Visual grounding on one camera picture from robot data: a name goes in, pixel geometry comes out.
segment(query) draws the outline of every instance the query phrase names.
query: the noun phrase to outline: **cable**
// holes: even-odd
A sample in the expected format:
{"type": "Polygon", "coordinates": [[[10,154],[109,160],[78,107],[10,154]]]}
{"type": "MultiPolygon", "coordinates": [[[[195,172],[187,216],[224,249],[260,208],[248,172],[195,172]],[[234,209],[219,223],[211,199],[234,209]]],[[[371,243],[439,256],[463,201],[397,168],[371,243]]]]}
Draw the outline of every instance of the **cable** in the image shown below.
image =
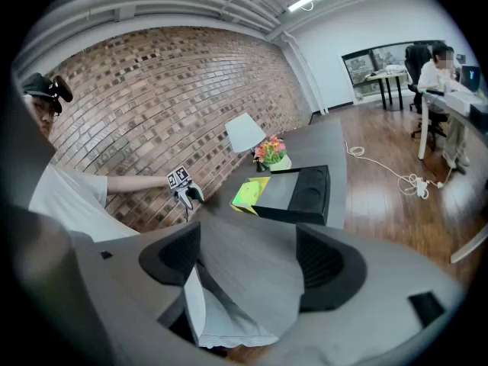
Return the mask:
{"type": "MultiPolygon", "coordinates": [[[[396,185],[398,186],[398,189],[400,190],[400,192],[404,195],[415,195],[415,194],[417,194],[419,197],[421,197],[421,199],[427,199],[429,197],[429,191],[427,190],[427,187],[429,186],[429,184],[434,185],[435,187],[437,187],[439,189],[444,187],[444,185],[448,181],[449,176],[451,175],[451,172],[453,169],[453,168],[449,169],[448,176],[445,179],[444,183],[441,183],[440,181],[437,183],[434,183],[433,181],[430,181],[430,180],[423,181],[422,178],[418,177],[415,174],[402,176],[402,175],[398,175],[395,171],[386,167],[385,165],[381,164],[380,162],[377,162],[376,160],[369,159],[368,157],[363,157],[364,148],[362,146],[353,146],[351,149],[349,149],[348,142],[346,140],[344,140],[344,143],[345,143],[345,151],[348,153],[348,155],[351,155],[351,156],[355,157],[356,159],[363,159],[363,160],[368,160],[369,162],[374,162],[374,163],[382,166],[383,168],[387,169],[388,171],[390,171],[396,177],[398,177],[398,181],[396,182],[396,185]],[[400,187],[400,180],[406,181],[407,183],[410,184],[411,187],[402,189],[400,187]]],[[[457,148],[456,156],[454,157],[454,160],[453,160],[454,163],[456,162],[456,159],[460,155],[461,148],[463,147],[463,145],[464,145],[464,141],[457,148]]]]}
{"type": "Polygon", "coordinates": [[[312,5],[310,7],[310,9],[305,9],[304,7],[300,7],[300,8],[302,8],[304,11],[312,11],[313,10],[313,2],[310,2],[310,4],[312,5]]]}

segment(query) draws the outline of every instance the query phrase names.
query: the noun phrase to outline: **black box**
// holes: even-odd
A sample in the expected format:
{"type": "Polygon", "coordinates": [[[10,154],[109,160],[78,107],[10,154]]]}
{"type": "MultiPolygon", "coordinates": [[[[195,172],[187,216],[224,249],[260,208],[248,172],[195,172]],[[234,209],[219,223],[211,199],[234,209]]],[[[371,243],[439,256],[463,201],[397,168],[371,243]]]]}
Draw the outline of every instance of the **black box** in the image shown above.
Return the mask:
{"type": "Polygon", "coordinates": [[[470,120],[473,122],[473,125],[476,126],[480,130],[488,130],[488,112],[483,111],[486,109],[486,106],[477,107],[471,105],[470,107],[470,120]]]}
{"type": "Polygon", "coordinates": [[[327,165],[275,172],[252,210],[234,209],[286,223],[326,225],[330,174],[327,165]]]}

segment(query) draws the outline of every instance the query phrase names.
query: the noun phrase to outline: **cap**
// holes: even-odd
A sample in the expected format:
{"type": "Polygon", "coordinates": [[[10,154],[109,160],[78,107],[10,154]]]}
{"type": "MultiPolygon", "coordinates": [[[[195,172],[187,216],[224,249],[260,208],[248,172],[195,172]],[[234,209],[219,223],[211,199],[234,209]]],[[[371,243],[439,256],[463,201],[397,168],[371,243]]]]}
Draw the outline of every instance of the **cap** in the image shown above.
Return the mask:
{"type": "Polygon", "coordinates": [[[48,98],[54,111],[59,114],[63,111],[63,108],[53,93],[53,86],[54,84],[49,78],[42,76],[40,73],[34,73],[24,80],[22,90],[25,94],[37,96],[38,98],[48,98]]]}

